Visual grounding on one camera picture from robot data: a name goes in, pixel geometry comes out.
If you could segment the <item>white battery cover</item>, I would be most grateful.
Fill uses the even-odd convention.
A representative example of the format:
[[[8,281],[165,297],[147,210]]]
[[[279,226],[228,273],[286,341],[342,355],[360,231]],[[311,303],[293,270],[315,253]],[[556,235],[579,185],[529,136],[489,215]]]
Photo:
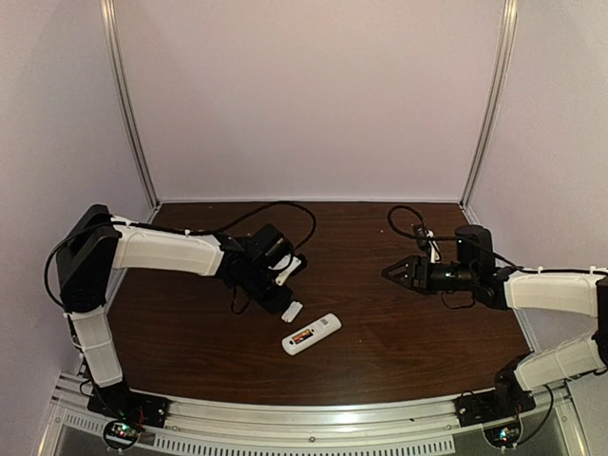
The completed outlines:
[[[285,323],[292,323],[303,309],[303,305],[298,301],[293,301],[281,315],[281,320]]]

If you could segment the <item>orange battery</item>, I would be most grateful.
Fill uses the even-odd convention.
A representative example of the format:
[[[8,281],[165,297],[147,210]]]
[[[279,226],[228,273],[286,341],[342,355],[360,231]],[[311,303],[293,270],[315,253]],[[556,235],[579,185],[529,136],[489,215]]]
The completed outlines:
[[[294,345],[300,344],[313,336],[314,336],[314,334],[312,332],[298,333],[291,338],[291,344],[294,344]]]

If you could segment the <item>white remote control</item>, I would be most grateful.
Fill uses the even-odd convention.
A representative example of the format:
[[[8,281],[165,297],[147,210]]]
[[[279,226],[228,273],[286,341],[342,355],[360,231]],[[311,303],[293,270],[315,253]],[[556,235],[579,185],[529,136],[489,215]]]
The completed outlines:
[[[342,322],[333,313],[328,313],[306,327],[284,337],[282,349],[290,356],[295,356],[342,328]]]

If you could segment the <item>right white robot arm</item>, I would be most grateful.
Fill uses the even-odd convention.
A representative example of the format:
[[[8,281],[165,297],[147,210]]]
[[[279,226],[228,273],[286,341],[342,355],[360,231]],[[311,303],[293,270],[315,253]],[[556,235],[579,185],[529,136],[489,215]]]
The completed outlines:
[[[474,302],[499,310],[546,310],[585,314],[598,323],[588,335],[556,348],[531,352],[495,376],[494,401],[513,409],[528,393],[553,382],[607,371],[607,272],[604,269],[527,270],[498,267],[492,236],[481,225],[464,225],[451,236],[456,260],[445,264],[436,251],[436,238],[417,225],[410,238],[422,250],[385,268],[383,278],[420,295],[469,293]]]

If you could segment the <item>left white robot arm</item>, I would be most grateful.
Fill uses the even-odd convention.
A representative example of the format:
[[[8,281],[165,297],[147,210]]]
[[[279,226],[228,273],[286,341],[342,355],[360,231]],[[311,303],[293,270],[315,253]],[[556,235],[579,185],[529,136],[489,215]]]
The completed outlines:
[[[151,269],[214,277],[241,289],[286,323],[303,308],[286,281],[304,268],[305,261],[272,224],[250,237],[232,237],[226,229],[191,231],[134,222],[95,204],[51,251],[46,265],[57,270],[59,291],[49,297],[68,319],[93,390],[118,416],[137,408],[142,399],[125,381],[107,320],[106,289],[112,271]]]

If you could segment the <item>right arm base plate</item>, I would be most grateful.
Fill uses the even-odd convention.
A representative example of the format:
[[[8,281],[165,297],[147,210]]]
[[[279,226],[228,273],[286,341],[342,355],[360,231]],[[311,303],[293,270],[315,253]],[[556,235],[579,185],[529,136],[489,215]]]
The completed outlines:
[[[453,400],[453,404],[461,428],[517,418],[536,407],[530,392],[511,394],[501,389],[465,391]]]

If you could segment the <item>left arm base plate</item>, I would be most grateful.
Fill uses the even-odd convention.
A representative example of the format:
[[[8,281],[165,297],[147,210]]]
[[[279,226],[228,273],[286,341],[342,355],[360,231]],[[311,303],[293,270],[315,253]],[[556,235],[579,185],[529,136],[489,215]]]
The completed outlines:
[[[163,428],[170,401],[165,397],[127,390],[99,389],[86,408],[105,417],[144,427]]]

